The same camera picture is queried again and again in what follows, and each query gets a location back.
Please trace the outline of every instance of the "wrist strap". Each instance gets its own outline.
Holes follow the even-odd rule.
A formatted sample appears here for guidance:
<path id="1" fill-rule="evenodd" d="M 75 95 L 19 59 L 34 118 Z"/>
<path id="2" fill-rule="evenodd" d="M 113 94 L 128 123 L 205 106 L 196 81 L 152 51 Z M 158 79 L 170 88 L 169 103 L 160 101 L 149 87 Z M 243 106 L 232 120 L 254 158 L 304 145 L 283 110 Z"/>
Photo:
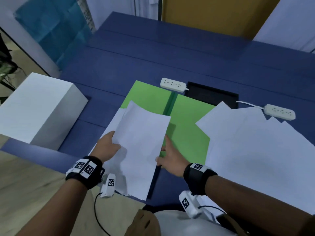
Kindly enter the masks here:
<path id="1" fill-rule="evenodd" d="M 86 156 L 74 163 L 67 171 L 65 180 L 76 179 L 84 184 L 87 189 L 92 189 L 103 179 L 105 172 L 102 161 L 94 156 Z"/>
<path id="2" fill-rule="evenodd" d="M 192 195 L 205 195 L 206 182 L 210 176 L 218 175 L 210 168 L 190 163 L 184 171 L 184 180 L 187 182 Z"/>

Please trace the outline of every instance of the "white box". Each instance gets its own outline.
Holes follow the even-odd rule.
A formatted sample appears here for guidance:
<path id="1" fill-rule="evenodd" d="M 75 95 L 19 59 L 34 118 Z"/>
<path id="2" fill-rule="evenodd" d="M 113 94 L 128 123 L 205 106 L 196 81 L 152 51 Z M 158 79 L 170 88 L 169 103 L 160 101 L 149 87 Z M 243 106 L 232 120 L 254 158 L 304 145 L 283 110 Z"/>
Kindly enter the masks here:
<path id="1" fill-rule="evenodd" d="M 0 134 L 58 150 L 87 102 L 73 83 L 31 73 L 0 106 Z"/>

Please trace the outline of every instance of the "green folder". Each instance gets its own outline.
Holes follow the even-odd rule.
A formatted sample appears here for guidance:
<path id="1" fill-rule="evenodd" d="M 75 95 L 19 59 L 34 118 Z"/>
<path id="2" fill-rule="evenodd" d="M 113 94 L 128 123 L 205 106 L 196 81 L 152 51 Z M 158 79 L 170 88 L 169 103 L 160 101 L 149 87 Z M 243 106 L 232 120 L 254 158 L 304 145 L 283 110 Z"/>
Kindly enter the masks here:
<path id="1" fill-rule="evenodd" d="M 215 106 L 140 81 L 134 83 L 121 107 L 126 108 L 130 100 L 147 111 L 171 116 L 166 134 L 174 146 L 188 161 L 205 163 L 210 139 L 196 122 Z"/>

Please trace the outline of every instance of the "white power strip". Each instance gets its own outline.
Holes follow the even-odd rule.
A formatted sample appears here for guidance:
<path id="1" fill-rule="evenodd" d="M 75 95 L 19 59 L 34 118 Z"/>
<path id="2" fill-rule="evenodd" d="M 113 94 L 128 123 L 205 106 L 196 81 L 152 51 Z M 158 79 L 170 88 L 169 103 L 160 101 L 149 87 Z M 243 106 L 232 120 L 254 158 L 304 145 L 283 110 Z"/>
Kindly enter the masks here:
<path id="1" fill-rule="evenodd" d="M 287 121 L 291 121 L 291 120 L 295 119 L 295 112 L 291 109 L 282 108 L 282 107 L 278 107 L 278 106 L 271 105 L 271 104 L 266 104 L 266 106 L 262 108 L 262 107 L 254 105 L 254 104 L 243 102 L 243 101 L 236 101 L 236 102 L 237 103 L 245 103 L 245 104 L 248 104 L 250 106 L 260 108 L 264 111 L 264 113 L 266 115 L 269 115 L 269 116 L 281 118 L 281 119 L 284 119 Z"/>
<path id="2" fill-rule="evenodd" d="M 161 87 L 173 91 L 177 91 L 180 93 L 185 92 L 186 84 L 183 82 L 175 81 L 172 79 L 162 78 L 161 80 Z"/>

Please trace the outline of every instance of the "stack of paper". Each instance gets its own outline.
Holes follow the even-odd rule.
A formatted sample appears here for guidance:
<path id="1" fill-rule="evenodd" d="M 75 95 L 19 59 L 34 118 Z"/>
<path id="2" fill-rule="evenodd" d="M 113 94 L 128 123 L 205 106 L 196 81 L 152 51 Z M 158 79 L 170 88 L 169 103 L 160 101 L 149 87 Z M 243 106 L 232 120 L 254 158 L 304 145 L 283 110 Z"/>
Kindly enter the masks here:
<path id="1" fill-rule="evenodd" d="M 155 158 L 160 154 L 169 121 L 169 116 L 148 112 L 133 101 L 117 111 L 103 134 L 116 131 L 113 143 L 121 145 L 115 156 L 104 163 L 105 174 L 116 175 L 116 191 L 147 199 Z"/>
<path id="2" fill-rule="evenodd" d="M 287 122 L 221 102 L 196 124 L 210 137 L 206 165 L 218 175 L 314 213 L 315 147 Z"/>

